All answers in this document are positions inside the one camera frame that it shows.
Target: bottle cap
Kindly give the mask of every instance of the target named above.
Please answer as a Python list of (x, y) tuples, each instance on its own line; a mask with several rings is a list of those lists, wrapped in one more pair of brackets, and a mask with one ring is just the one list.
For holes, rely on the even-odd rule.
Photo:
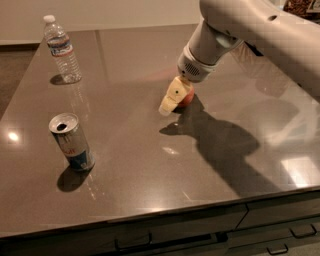
[(53, 22), (56, 21), (56, 18), (53, 15), (46, 15), (46, 16), (43, 17), (43, 20), (46, 23), (53, 23)]

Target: can lid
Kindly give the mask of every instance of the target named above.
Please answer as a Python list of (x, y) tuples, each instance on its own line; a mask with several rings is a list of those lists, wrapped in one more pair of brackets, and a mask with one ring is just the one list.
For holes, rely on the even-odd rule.
[(75, 114), (62, 113), (51, 119), (49, 130), (53, 133), (63, 134), (77, 127), (79, 119)]

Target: white wall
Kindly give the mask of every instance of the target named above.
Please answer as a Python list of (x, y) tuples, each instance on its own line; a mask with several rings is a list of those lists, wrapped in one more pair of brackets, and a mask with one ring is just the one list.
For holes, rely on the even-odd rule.
[(67, 31), (198, 23), (198, 0), (0, 0), (0, 45), (38, 43), (42, 17)]

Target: floor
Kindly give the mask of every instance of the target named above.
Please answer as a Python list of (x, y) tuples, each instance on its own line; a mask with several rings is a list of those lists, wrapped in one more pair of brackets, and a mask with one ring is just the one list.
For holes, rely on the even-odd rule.
[[(23, 75), (27, 70), (35, 52), (35, 45), (24, 47), (0, 46), (0, 119), (3, 116), (21, 79), (23, 78)], [(269, 255), (269, 253), (263, 253), (255, 256)], [(317, 256), (320, 255), (320, 243), (290, 249), (287, 254), (282, 255)]]

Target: table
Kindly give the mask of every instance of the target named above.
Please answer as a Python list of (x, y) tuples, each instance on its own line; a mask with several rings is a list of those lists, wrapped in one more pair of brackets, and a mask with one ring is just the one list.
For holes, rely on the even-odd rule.
[[(71, 85), (40, 44), (0, 122), (1, 238), (319, 188), (319, 104), (245, 44), (195, 85), (188, 108), (158, 113), (194, 28), (72, 32), (83, 78)], [(68, 168), (48, 130), (63, 112), (80, 119), (89, 173)], [(236, 212), (235, 226), (248, 209)]]

